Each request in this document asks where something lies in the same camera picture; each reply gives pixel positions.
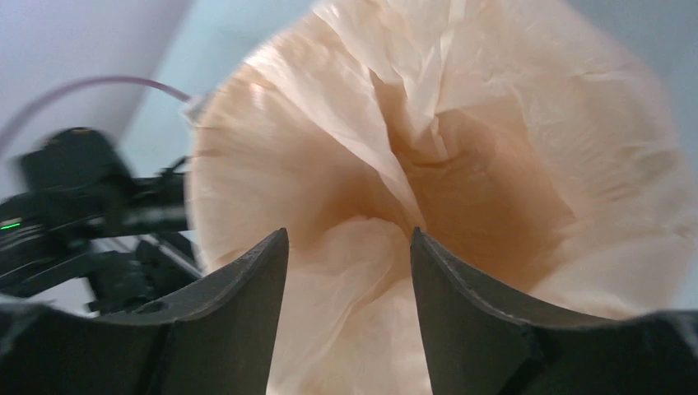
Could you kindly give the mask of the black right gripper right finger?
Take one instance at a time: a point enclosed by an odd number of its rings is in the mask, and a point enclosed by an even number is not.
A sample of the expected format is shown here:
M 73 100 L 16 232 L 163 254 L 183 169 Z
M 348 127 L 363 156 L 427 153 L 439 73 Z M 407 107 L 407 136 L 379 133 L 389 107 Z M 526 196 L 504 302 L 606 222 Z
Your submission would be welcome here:
M 438 395 L 697 392 L 697 314 L 625 320 L 536 299 L 415 229 L 411 245 L 430 385 Z

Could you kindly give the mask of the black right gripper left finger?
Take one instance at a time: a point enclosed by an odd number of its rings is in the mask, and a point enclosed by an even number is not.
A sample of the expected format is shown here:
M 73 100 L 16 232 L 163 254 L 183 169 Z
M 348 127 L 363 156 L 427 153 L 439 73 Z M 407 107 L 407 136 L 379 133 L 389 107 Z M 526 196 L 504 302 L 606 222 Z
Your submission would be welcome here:
M 46 304 L 1 306 L 4 394 L 263 394 L 289 239 L 130 314 L 85 318 Z

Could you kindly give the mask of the translucent cream trash bag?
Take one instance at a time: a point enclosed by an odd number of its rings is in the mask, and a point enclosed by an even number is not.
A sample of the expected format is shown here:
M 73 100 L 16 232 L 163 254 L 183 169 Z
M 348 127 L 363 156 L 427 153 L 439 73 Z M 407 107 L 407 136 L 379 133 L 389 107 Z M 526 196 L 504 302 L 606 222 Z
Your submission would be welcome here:
M 194 119 L 188 208 L 216 270 L 291 252 L 267 391 L 430 394 L 408 240 L 606 318 L 667 308 L 697 188 L 659 81 L 561 1 L 334 1 Z

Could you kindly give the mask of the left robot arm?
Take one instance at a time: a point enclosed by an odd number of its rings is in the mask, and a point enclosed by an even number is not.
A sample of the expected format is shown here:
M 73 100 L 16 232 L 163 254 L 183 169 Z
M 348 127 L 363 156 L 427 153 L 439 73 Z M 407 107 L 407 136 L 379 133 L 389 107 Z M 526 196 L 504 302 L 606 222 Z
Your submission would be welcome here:
M 85 279 L 98 314 L 132 312 L 202 277 L 188 229 L 184 159 L 136 178 L 89 128 L 23 155 L 26 191 L 1 205 L 1 291 L 29 298 Z

